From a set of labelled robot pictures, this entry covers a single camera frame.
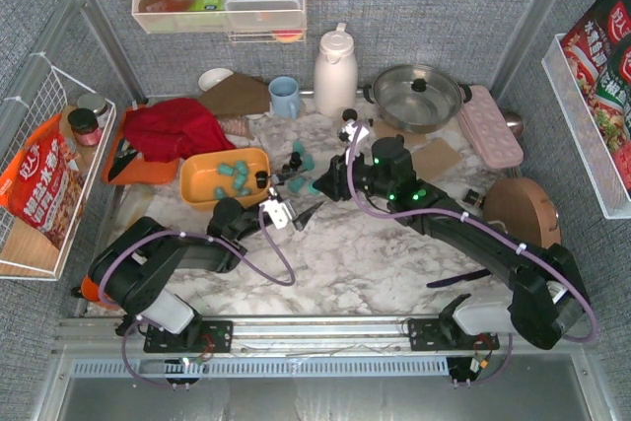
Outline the teal coffee capsule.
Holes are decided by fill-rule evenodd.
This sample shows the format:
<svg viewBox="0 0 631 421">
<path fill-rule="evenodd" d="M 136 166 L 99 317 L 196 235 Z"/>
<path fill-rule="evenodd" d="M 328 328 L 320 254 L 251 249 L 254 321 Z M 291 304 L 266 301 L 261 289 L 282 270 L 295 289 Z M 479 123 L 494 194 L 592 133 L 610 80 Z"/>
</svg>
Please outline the teal coffee capsule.
<svg viewBox="0 0 631 421">
<path fill-rule="evenodd" d="M 306 179 L 302 176 L 295 177 L 287 183 L 288 189 L 293 193 L 299 193 L 305 185 Z"/>
<path fill-rule="evenodd" d="M 308 172 L 312 171 L 316 167 L 315 160 L 311 154 L 305 154 L 302 156 L 302 166 Z"/>
<path fill-rule="evenodd" d="M 237 173 L 237 171 L 233 167 L 222 163 L 218 166 L 217 173 L 219 175 L 234 176 Z"/>
<path fill-rule="evenodd" d="M 296 152 L 296 153 L 299 153 L 300 155 L 302 155 L 302 154 L 304 154 L 304 153 L 305 153 L 305 147 L 304 147 L 304 145 L 303 145 L 303 144 L 302 144 L 299 140 L 296 140 L 296 141 L 293 143 L 293 146 L 292 146 L 292 151 L 293 151 L 293 152 Z"/>
<path fill-rule="evenodd" d="M 234 168 L 239 174 L 248 175 L 248 166 L 245 161 L 235 162 Z"/>
</svg>

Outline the black coffee capsule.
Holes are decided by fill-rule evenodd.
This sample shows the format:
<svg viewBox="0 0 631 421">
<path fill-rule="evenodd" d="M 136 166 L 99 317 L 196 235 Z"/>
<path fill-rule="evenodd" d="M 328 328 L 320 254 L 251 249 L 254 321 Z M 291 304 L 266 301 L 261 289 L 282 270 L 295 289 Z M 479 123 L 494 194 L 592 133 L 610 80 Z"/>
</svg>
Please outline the black coffee capsule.
<svg viewBox="0 0 631 421">
<path fill-rule="evenodd" d="M 256 172 L 255 183 L 259 189 L 264 189 L 268 184 L 268 173 L 266 171 Z"/>
<path fill-rule="evenodd" d="M 289 167 L 291 170 L 298 170 L 302 166 L 302 158 L 299 152 L 293 152 L 290 157 Z"/>
</svg>

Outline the orange plastic storage basket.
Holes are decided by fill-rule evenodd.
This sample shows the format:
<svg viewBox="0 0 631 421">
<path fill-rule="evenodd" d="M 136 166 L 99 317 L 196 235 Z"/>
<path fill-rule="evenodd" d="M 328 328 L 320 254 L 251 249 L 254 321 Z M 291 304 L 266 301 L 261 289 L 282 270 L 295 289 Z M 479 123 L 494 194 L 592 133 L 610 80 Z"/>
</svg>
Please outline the orange plastic storage basket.
<svg viewBox="0 0 631 421">
<path fill-rule="evenodd" d="M 224 163 L 234 168 L 235 162 L 245 161 L 248 175 L 219 175 L 217 168 Z M 179 176 L 181 199 L 197 211 L 212 211 L 222 198 L 237 199 L 243 207 L 259 203 L 267 197 L 267 188 L 259 189 L 255 173 L 271 175 L 266 152 L 260 148 L 239 148 L 192 156 L 183 162 Z"/>
</svg>

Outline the red cloth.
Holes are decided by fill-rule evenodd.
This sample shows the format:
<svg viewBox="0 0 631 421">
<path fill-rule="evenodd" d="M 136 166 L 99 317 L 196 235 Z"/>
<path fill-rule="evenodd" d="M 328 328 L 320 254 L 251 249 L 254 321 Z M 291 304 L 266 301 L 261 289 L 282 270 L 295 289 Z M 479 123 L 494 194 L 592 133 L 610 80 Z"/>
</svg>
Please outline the red cloth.
<svg viewBox="0 0 631 421">
<path fill-rule="evenodd" d="M 236 149 L 198 100 L 177 98 L 126 114 L 123 137 L 147 162 L 168 163 Z"/>
</svg>

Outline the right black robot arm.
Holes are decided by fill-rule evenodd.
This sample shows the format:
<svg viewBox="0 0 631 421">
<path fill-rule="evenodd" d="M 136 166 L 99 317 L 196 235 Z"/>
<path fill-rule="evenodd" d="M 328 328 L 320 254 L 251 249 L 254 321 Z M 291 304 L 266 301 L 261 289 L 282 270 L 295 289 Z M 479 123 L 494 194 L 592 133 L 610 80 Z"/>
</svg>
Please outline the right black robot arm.
<svg viewBox="0 0 631 421">
<path fill-rule="evenodd" d="M 384 218 L 422 236 L 446 243 L 484 266 L 502 281 L 510 297 L 497 301 L 501 316 L 488 316 L 477 298 L 466 297 L 456 306 L 454 320 L 464 308 L 481 319 L 481 331 L 496 332 L 507 320 L 510 330 L 531 345 L 549 350 L 582 317 L 591 324 L 576 343 L 597 338 L 598 324 L 573 254 L 554 244 L 548 248 L 526 244 L 496 231 L 470 215 L 437 186 L 417 177 L 410 152 L 401 138 L 383 138 L 372 146 L 373 161 L 350 152 L 330 160 L 328 170 L 315 181 L 315 189 L 333 201 L 376 196 L 387 202 Z"/>
</svg>

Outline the light blue mug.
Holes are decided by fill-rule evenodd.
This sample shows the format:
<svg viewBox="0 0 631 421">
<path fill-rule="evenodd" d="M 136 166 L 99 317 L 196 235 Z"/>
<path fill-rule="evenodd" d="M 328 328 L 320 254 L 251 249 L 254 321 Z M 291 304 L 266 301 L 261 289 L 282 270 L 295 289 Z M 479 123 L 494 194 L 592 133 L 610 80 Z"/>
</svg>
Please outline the light blue mug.
<svg viewBox="0 0 631 421">
<path fill-rule="evenodd" d="M 277 77 L 270 82 L 268 92 L 271 108 L 276 116 L 297 118 L 300 115 L 302 101 L 295 79 L 288 76 Z"/>
</svg>

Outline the striped pink cloth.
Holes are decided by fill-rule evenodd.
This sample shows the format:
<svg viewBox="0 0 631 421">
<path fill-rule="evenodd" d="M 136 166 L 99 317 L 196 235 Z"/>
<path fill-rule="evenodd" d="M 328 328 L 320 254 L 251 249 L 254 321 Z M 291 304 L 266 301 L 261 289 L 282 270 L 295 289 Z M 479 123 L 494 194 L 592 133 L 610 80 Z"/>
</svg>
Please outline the striped pink cloth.
<svg viewBox="0 0 631 421">
<path fill-rule="evenodd" d="M 243 137 L 250 141 L 255 139 L 249 128 L 249 121 L 244 116 L 220 117 L 218 123 L 226 135 Z"/>
</svg>

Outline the white small bowl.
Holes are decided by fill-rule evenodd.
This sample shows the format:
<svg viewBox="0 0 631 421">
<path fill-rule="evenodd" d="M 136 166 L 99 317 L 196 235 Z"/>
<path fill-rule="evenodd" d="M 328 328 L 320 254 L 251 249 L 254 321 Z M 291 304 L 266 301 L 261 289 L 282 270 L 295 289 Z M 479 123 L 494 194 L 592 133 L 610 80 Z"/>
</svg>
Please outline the white small bowl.
<svg viewBox="0 0 631 421">
<path fill-rule="evenodd" d="M 233 75 L 234 72 L 227 68 L 212 68 L 202 73 L 198 78 L 198 87 L 206 92 Z"/>
</svg>

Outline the pink egg tray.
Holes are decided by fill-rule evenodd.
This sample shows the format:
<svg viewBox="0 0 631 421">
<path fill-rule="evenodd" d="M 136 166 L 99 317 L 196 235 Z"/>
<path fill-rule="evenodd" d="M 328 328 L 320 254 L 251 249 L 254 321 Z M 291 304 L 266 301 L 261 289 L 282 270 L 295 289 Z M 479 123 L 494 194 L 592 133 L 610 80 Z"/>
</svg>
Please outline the pink egg tray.
<svg viewBox="0 0 631 421">
<path fill-rule="evenodd" d="M 479 85 L 459 85 L 464 99 L 457 120 L 465 138 L 489 169 L 520 165 L 524 152 L 490 92 Z"/>
</svg>

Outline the round wooden board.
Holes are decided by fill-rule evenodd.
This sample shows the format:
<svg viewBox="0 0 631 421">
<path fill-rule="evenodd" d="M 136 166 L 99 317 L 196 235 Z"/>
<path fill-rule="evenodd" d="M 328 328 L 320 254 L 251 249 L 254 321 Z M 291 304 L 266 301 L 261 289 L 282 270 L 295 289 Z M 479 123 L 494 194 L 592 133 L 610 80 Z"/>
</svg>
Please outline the round wooden board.
<svg viewBox="0 0 631 421">
<path fill-rule="evenodd" d="M 541 186 L 527 177 L 497 180 L 485 195 L 487 222 L 502 223 L 508 234 L 527 244 L 549 248 L 561 244 L 559 216 Z"/>
</svg>

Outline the orange plastic cup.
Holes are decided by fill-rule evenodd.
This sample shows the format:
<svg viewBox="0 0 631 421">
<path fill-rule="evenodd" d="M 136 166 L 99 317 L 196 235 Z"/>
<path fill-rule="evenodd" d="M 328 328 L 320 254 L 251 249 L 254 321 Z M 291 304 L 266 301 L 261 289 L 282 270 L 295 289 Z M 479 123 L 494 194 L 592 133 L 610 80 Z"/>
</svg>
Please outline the orange plastic cup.
<svg viewBox="0 0 631 421">
<path fill-rule="evenodd" d="M 70 295 L 75 299 L 82 299 L 90 303 L 102 304 L 99 297 L 99 286 L 85 275 L 79 286 L 71 289 Z"/>
</svg>

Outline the silver lid jar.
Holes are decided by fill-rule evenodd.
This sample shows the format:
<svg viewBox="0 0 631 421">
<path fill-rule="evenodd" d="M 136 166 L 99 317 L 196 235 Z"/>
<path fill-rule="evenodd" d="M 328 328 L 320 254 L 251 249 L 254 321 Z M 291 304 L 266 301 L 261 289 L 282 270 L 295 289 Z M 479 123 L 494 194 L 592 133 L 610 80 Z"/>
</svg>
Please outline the silver lid jar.
<svg viewBox="0 0 631 421">
<path fill-rule="evenodd" d="M 100 118 L 106 115 L 108 102 L 98 93 L 86 93 L 78 98 L 77 107 L 91 110 L 97 118 Z"/>
</svg>

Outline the red snack bag left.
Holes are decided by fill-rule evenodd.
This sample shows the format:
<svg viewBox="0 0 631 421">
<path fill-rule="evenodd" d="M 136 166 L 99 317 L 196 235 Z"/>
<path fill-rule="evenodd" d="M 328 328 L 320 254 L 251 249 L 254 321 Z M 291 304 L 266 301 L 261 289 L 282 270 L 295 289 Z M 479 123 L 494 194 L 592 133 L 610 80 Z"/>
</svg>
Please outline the red snack bag left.
<svg viewBox="0 0 631 421">
<path fill-rule="evenodd" d="M 69 164 L 57 113 L 27 139 L 1 175 L 1 206 L 62 248 L 83 212 L 84 179 Z"/>
</svg>

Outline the red seasoning bag right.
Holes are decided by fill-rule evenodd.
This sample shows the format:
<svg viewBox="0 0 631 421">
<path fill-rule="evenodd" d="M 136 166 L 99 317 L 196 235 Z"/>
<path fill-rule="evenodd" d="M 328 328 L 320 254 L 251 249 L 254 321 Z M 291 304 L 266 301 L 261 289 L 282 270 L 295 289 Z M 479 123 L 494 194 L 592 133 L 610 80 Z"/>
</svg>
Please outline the red seasoning bag right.
<svg viewBox="0 0 631 421">
<path fill-rule="evenodd" d="M 630 0 L 595 0 L 561 47 L 605 146 L 616 153 L 630 141 Z"/>
</svg>

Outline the purple handled knife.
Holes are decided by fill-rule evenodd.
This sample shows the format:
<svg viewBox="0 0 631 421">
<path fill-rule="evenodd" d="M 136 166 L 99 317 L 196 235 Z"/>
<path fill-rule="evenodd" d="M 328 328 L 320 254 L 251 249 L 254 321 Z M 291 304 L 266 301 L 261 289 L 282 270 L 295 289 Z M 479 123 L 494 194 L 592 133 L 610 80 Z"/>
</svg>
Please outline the purple handled knife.
<svg viewBox="0 0 631 421">
<path fill-rule="evenodd" d="M 426 287 L 431 288 L 431 289 L 445 288 L 445 287 L 449 287 L 460 282 L 475 281 L 475 280 L 478 280 L 490 275 L 491 275 L 491 272 L 489 270 L 480 269 L 480 270 L 476 270 L 476 271 L 472 271 L 468 273 L 463 273 L 457 276 L 452 276 L 449 278 L 432 281 L 432 282 L 427 283 Z"/>
</svg>

